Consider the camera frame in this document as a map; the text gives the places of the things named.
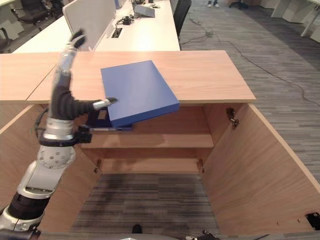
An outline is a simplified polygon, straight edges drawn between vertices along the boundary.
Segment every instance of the wooden panel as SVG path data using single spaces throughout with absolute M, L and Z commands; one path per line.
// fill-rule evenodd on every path
M 10 203 L 28 165 L 36 160 L 40 145 L 33 125 L 42 111 L 39 105 L 29 105 L 0 130 L 0 206 Z M 68 231 L 100 176 L 80 148 L 75 150 L 76 159 L 45 210 L 41 230 Z
M 29 104 L 27 103 L 0 103 L 0 129 L 17 116 Z
M 97 132 L 83 148 L 212 148 L 201 106 L 181 107 L 160 117 L 138 122 L 132 132 Z
M 106 158 L 103 160 L 102 172 L 109 174 L 197 174 L 199 172 L 196 158 Z
M 126 159 L 126 158 L 158 158 L 158 159 L 195 159 L 195 148 L 83 148 L 87 155 L 94 155 L 100 159 Z
M 312 231 L 320 186 L 252 104 L 236 114 L 204 164 L 203 184 L 224 235 Z
M 103 99 L 100 69 L 146 60 L 154 62 L 182 104 L 255 100 L 225 51 L 79 52 L 72 67 L 72 93 L 80 100 Z M 53 72 L 28 101 L 47 103 L 52 80 Z
M 0 54 L 0 101 L 25 101 L 58 59 L 56 52 Z
M 217 143 L 226 128 L 230 124 L 227 116 L 227 108 L 233 108 L 235 112 L 242 106 L 241 103 L 219 103 L 205 104 L 204 113 L 213 138 L 213 143 Z

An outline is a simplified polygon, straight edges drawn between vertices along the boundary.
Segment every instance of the laptop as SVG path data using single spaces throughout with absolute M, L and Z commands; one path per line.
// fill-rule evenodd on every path
M 136 0 L 131 0 L 134 15 L 145 16 L 154 18 L 156 17 L 155 10 L 150 7 L 142 6 L 141 4 L 136 4 Z

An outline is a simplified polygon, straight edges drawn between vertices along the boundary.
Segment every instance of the robotic hand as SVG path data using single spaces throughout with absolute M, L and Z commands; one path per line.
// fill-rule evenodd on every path
M 73 145 L 90 143 L 88 129 L 73 132 L 73 120 L 78 116 L 98 111 L 117 101 L 79 101 L 70 92 L 72 63 L 86 37 L 76 32 L 62 52 L 56 67 L 48 109 L 46 129 L 39 136 L 37 160 L 26 170 L 9 206 L 0 211 L 0 239 L 37 239 L 37 230 L 44 210 L 55 192 L 66 168 L 75 160 Z

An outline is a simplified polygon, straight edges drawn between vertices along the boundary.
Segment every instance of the office chair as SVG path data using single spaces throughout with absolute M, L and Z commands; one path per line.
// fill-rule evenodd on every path
M 7 31 L 3 27 L 0 28 L 0 31 L 3 32 L 4 38 L 5 38 L 3 39 L 2 37 L 0 37 L 0 54 L 4 52 L 10 53 L 10 49 L 6 51 L 4 51 L 4 49 L 10 45 L 12 40 L 9 38 Z
M 242 3 L 242 0 L 238 0 L 238 1 L 235 1 L 235 2 L 232 2 L 229 6 L 229 8 L 231 8 L 233 5 L 238 5 L 238 8 L 241 9 L 241 8 L 245 8 L 247 9 L 248 8 L 248 5 L 245 4 L 245 3 Z
M 17 20 L 24 24 L 37 25 L 38 22 L 46 19 L 50 12 L 45 8 L 41 0 L 21 0 L 22 8 L 11 8 L 11 12 L 15 15 Z M 17 10 L 23 10 L 24 16 L 19 16 Z
M 191 4 L 191 0 L 179 0 L 175 7 L 173 19 L 178 38 Z

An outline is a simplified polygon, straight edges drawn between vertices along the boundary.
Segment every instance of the wooden countertop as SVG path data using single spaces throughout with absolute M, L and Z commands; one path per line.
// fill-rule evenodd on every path
M 58 53 L 0 54 L 0 101 L 48 103 L 55 72 L 50 69 L 53 59 L 57 61 L 58 56 Z M 146 60 L 154 62 L 182 104 L 250 103 L 255 100 L 222 50 L 79 52 L 71 70 L 71 91 L 79 100 L 104 99 L 100 69 Z

